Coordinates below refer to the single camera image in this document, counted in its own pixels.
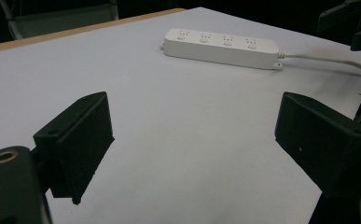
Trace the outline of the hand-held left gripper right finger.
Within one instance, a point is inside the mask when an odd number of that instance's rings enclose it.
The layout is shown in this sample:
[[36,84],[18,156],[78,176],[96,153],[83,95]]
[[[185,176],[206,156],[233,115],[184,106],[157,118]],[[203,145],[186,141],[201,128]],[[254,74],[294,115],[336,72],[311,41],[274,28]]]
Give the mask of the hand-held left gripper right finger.
[[286,92],[274,135],[327,197],[361,194],[361,124],[313,98]]

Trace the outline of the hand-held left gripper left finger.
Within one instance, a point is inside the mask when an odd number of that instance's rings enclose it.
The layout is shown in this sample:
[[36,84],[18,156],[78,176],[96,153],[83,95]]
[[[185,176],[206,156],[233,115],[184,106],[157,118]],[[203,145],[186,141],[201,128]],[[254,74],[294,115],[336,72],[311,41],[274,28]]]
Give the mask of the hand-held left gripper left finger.
[[34,135],[33,159],[42,190],[74,204],[114,142],[107,93],[76,100]]

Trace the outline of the white power strip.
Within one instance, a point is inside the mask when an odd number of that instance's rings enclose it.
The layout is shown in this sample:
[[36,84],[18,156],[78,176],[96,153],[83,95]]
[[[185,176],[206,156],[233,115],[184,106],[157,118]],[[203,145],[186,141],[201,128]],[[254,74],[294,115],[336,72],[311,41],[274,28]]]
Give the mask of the white power strip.
[[266,39],[224,35],[187,29],[171,29],[161,45],[167,56],[251,67],[280,70],[281,52],[276,43]]

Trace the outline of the grey metal chair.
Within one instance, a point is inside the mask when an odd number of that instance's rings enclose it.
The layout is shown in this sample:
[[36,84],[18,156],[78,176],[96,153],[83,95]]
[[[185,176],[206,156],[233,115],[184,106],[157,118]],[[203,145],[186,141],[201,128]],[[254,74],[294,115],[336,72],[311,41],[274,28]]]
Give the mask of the grey metal chair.
[[67,10],[15,16],[7,3],[0,0],[7,19],[8,30],[14,39],[58,33],[118,19],[117,0],[104,0],[103,4]]

